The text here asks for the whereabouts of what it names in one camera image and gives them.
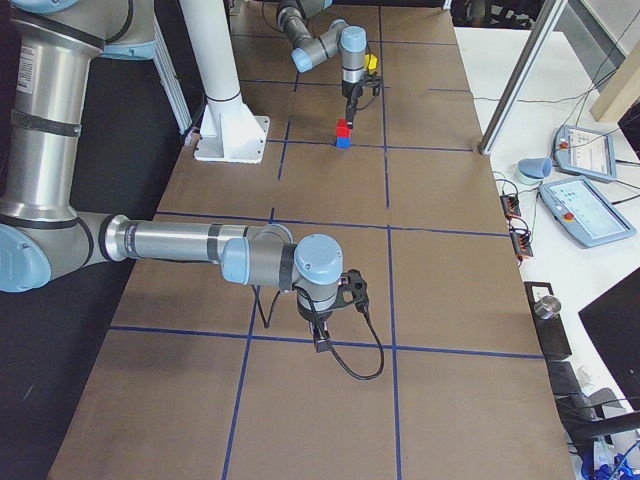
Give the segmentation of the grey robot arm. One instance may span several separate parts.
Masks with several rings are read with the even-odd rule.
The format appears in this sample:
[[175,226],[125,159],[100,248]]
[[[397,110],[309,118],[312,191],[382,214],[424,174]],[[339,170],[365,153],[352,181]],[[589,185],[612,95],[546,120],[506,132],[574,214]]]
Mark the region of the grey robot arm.
[[147,61],[158,35],[152,1],[5,1],[1,5],[1,352],[47,347],[36,323],[62,287],[85,299],[83,271],[139,258],[215,260],[216,227],[199,247],[168,227],[137,219],[155,206],[149,167],[153,108],[121,99],[124,70],[105,103],[84,112],[90,69]]
[[300,73],[312,70],[337,54],[341,56],[345,120],[352,129],[367,72],[367,34],[364,28],[338,18],[320,36],[312,35],[305,22],[331,5],[331,1],[280,1],[276,22],[293,46],[291,58]]

